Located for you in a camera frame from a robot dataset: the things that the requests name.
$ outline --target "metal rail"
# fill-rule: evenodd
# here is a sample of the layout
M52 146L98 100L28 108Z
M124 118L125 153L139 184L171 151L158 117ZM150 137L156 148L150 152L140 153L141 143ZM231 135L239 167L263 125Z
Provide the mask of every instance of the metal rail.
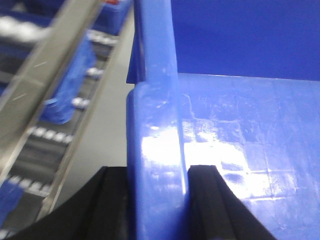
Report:
M69 0L54 20L49 36L37 45L1 97L0 185L25 144L28 129L36 123L43 100L57 86L99 8L99 0Z
M118 42L115 45L111 56L106 65L106 69L99 80L96 91L94 93L93 98L90 100L90 105L85 110L85 114L82 118L81 123L77 127L76 134L68 149L63 156L60 167L55 175L55 179L51 185L51 190L48 196L42 202L42 208L39 212L38 219L41 219L45 215L49 214L55 207L57 199L59 197L60 191L62 189L63 183L66 180L67 174L70 170L72 161L78 156L75 153L79 152L79 148L83 146L84 141L87 141L87 134L91 130L91 126L95 125L95 117L97 116L97 105L104 101L104 88L108 81L115 77L115 71L117 68L115 67L119 64L119 58L126 58L129 64L131 47L133 43L134 36L134 17L133 17L133 9L129 12L126 22L122 28L120 36L118 38Z

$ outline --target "stainless steel rail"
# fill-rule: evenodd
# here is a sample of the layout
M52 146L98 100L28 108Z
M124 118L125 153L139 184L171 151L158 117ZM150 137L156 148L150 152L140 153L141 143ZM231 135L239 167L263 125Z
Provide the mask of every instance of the stainless steel rail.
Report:
M99 9L99 0L69 0L1 97L0 185L37 121L43 100L52 94Z

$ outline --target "gray floor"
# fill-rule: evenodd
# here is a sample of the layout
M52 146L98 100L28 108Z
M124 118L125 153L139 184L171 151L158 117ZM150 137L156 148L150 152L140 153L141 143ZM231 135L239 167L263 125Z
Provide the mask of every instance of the gray floor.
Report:
M56 207L79 190L101 166L126 166L126 97L133 85L126 84L131 43L134 35L132 13L123 27L123 47L113 54L115 64L108 67L108 81L102 89L96 109L74 154Z

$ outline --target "glossy blue surface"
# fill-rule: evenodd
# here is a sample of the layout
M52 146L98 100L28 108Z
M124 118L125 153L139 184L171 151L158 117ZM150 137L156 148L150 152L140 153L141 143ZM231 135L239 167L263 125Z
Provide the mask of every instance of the glossy blue surface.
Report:
M320 79L320 1L171 2L180 73Z
M135 1L135 239L188 239L185 176L199 164L216 165L277 239L320 238L319 6Z
M179 80L187 168L217 166L277 239L319 239L320 82L199 74Z

